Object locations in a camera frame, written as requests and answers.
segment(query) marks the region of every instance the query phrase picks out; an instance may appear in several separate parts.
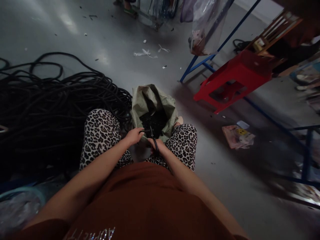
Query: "black wire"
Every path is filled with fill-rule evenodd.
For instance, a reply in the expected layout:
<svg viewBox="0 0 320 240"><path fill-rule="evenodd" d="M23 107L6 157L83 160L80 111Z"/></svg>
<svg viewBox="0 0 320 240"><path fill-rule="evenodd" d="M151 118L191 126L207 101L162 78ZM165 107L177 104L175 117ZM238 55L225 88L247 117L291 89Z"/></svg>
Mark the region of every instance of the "black wire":
<svg viewBox="0 0 320 240"><path fill-rule="evenodd" d="M235 52L235 54L238 54L239 52L243 51L250 43L251 41L243 41L241 39L234 39L232 41L233 46L235 47L235 49L233 50Z"/></svg>
<svg viewBox="0 0 320 240"><path fill-rule="evenodd" d="M72 57L90 71L61 79L60 64L42 62L51 55ZM93 109L110 111L121 127L131 121L130 93L72 54L46 53L16 66L0 60L5 63L0 69L0 125L9 128L0 133L0 164L7 168L1 167L2 172L10 169L30 175L48 165L63 171L79 165L84 123ZM57 66L59 73L40 78L33 73L39 65ZM30 66L29 71L9 71L23 66Z"/></svg>

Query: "leopard print pants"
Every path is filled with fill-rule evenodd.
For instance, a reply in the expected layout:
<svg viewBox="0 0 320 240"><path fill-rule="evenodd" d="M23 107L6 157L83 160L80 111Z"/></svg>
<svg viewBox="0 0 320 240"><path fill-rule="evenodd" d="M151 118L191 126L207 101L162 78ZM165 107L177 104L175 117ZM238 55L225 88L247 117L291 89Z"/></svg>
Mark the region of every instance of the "leopard print pants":
<svg viewBox="0 0 320 240"><path fill-rule="evenodd" d="M91 163L96 157L112 148L121 140L120 124L107 110L95 109L87 117L84 127L84 140L81 152L80 170ZM191 124L176 126L171 138L164 143L187 167L194 171L194 160L197 145L197 131ZM145 160L168 169L161 156L151 155ZM127 150L118 161L115 169L133 163Z"/></svg>

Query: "gray concrete floor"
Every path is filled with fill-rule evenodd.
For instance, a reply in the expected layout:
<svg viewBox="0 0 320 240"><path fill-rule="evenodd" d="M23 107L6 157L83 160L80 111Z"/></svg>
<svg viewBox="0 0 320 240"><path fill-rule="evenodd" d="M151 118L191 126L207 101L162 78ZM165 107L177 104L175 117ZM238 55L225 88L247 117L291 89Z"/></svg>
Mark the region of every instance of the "gray concrete floor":
<svg viewBox="0 0 320 240"><path fill-rule="evenodd" d="M90 14L98 18L90 20ZM244 14L237 5L231 6L222 40ZM3 0L0 19L0 56L12 64L34 61L46 52L68 52L105 73L119 87L130 91L132 87L154 83L172 95L178 113L186 123L197 128L196 174L226 205L251 239L319 237L319 222L316 221L319 211L279 197L261 171L263 167L288 172L284 166L301 159L300 150L244 100L219 115L213 114L210 105L194 102L192 96L210 75L208 71L199 68L184 84L177 82L193 57L187 42L191 24L179 24L175 19L155 32L125 15L112 5L111 0ZM232 39L251 40L264 27L260 20L249 16ZM158 53L158 44L170 49L170 53ZM133 53L141 52L142 48L149 49L158 58L134 57ZM232 49L232 43L228 42L214 59L215 64L221 66L232 58ZM54 56L50 60L63 64L66 76L85 70L69 58ZM46 67L37 71L43 76L56 73L56 69ZM306 122L301 112L293 107L298 100L290 100L296 95L292 91L295 83L282 80L272 80L250 97L289 125L303 125ZM319 124L312 110L303 102L297 104L303 116L309 116L307 122ZM257 135L250 149L230 150L222 134L222 126L235 124L238 120L249 123L249 131Z"/></svg>

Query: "blue metal frame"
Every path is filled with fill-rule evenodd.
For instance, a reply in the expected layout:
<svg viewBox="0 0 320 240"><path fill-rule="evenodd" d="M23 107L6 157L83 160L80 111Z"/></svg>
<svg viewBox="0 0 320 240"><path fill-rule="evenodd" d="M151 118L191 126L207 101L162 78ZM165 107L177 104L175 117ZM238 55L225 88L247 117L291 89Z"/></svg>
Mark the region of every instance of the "blue metal frame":
<svg viewBox="0 0 320 240"><path fill-rule="evenodd" d="M229 39L233 36L233 34L238 30L238 28L241 26L241 24L246 20L246 18L250 15L250 13L254 10L254 8L258 5L258 3L261 0L257 0L254 5L250 8L250 10L247 12L247 14L241 19L241 21L238 23L238 25L233 29L233 31L230 33L230 35L226 38L226 40L222 43L222 45L219 47L217 50L217 53L223 48L223 46L229 41ZM189 66L187 67L186 71L184 72L182 78L180 79L180 82L182 83L185 77L200 67L201 65L205 66L207 69L209 69L211 72L215 72L215 70L207 63L208 60L212 60L216 54L213 54L195 66L194 63L198 59L198 56L194 56L193 59L191 60ZM276 125L282 132L287 134L289 137L291 137L296 143L298 143L304 150L304 160L303 160L303 168L302 168L302 173L301 173L301 179L299 178L294 178L294 177L288 177L288 176L283 176L283 175L278 175L275 174L277 177L284 178L286 180L292 181L292 182L297 182L297 183L302 183L302 184L307 184L310 186L314 187L320 187L319 182L313 182L309 181L309 173L310 173L310 166L312 163L312 134L315 128L320 128L320 125L314 125L314 126L307 126L307 127L297 127L297 128L292 128L292 129L287 129L284 126L282 126L280 123L276 122L273 118L271 118L267 113L265 113L258 105L256 105L253 101L251 101L249 98L244 97L244 100L246 100L253 108L255 108L258 112L260 112L263 116L265 116L269 121L271 121L274 125ZM306 144L303 144L295 135L291 133L291 131L295 130L307 130L307 137L306 137Z"/></svg>
<svg viewBox="0 0 320 240"><path fill-rule="evenodd" d="M241 26L241 24L244 22L244 20L247 19L247 17L250 15L250 13L255 9L255 7L258 5L258 3L261 0L257 0L254 5L249 9L249 11L247 12L246 15L244 15L244 17L241 19L241 21L238 23L238 25L232 30L232 32L230 33L230 35L226 38L226 40L224 40L224 42L221 44L221 46L218 48L217 53L220 52L220 50L223 48L223 46L229 41L229 39L233 36L233 34L238 30L238 28ZM182 78L180 79L180 82L183 82L183 80L185 79L185 77L191 73L193 70L195 70L196 68L200 67L201 65L204 65L206 68L208 68L211 72L215 72L215 70L208 64L206 63L209 59L212 60L217 54L213 54L209 57L207 57L206 59L204 59L203 61L199 62L197 65L195 65L194 67L193 64L196 62L198 56L194 56L193 59L191 60L189 66L187 67L186 71L184 72Z"/></svg>

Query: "brown shirt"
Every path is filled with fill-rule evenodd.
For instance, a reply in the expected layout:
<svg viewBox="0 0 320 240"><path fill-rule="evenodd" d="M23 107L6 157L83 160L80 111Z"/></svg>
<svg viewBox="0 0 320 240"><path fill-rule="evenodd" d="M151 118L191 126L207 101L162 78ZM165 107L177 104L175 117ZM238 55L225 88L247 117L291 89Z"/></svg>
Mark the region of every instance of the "brown shirt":
<svg viewBox="0 0 320 240"><path fill-rule="evenodd" d="M112 174L75 222L49 220L13 239L244 239L233 236L171 173L134 163Z"/></svg>

